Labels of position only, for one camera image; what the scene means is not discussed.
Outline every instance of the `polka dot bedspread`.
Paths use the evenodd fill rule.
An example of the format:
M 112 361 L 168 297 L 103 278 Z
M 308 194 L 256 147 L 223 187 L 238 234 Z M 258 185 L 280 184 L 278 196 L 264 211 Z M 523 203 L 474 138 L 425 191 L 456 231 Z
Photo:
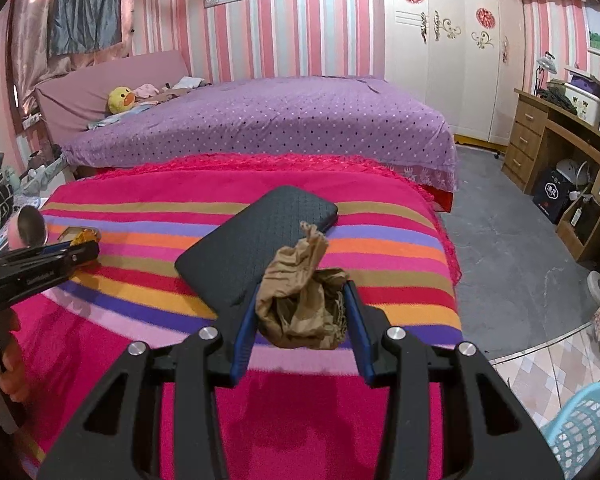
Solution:
M 76 137 L 70 164 L 130 168 L 200 153 L 362 155 L 454 192 L 444 117 L 375 78 L 256 79 L 208 86 Z

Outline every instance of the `black notebook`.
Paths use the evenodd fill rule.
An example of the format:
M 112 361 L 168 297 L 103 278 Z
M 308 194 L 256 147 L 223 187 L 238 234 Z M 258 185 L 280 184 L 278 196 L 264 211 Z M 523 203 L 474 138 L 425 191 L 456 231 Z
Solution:
M 325 232 L 337 217 L 334 203 L 297 187 L 277 187 L 187 249 L 175 267 L 220 316 L 242 301 L 280 247 L 304 238 L 301 221 Z

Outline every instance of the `desk drawer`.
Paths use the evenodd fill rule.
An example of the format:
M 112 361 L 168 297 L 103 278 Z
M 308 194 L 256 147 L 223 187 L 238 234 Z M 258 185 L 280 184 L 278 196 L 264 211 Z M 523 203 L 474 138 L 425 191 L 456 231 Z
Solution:
M 538 108 L 533 107 L 524 101 L 518 101 L 518 109 L 516 110 L 516 121 L 523 124 L 530 130 L 542 135 L 544 132 L 544 124 L 546 123 L 547 113 Z
M 536 155 L 540 149 L 541 137 L 520 123 L 513 123 L 511 131 L 511 143 L 519 148 L 532 160 L 536 160 Z
M 504 158 L 505 165 L 526 184 L 531 176 L 534 162 L 512 144 L 507 148 Z

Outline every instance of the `striped wallpaper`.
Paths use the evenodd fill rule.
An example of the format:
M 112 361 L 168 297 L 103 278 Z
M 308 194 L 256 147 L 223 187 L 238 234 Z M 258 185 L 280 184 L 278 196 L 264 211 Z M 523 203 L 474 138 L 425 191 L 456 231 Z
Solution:
M 555 56 L 558 79 L 566 66 L 577 66 L 600 80 L 600 56 L 590 54 L 586 10 L 580 0 L 523 0 L 525 11 L 525 90 L 536 81 L 536 60 L 545 51 Z
M 134 30 L 134 54 L 176 48 L 214 83 L 384 75 L 383 0 L 134 0 Z

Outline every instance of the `metal screw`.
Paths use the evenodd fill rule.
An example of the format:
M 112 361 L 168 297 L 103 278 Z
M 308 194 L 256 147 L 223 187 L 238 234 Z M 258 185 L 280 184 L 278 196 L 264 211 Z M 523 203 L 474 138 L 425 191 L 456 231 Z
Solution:
M 404 329 L 399 326 L 392 326 L 390 329 L 388 329 L 386 331 L 386 334 L 389 336 L 390 339 L 393 339 L 394 341 L 399 341 L 400 339 L 404 339 L 407 335 L 407 333 L 404 331 Z
M 471 357 L 475 355 L 478 349 L 475 347 L 473 343 L 469 343 L 468 341 L 464 341 L 458 345 L 458 350 L 462 355 L 466 355 L 467 357 Z
M 142 341 L 134 341 L 126 348 L 126 351 L 131 355 L 142 355 L 146 352 L 146 345 Z
M 200 336 L 200 339 L 211 341 L 218 337 L 218 329 L 215 326 L 205 326 L 199 330 L 198 335 Z

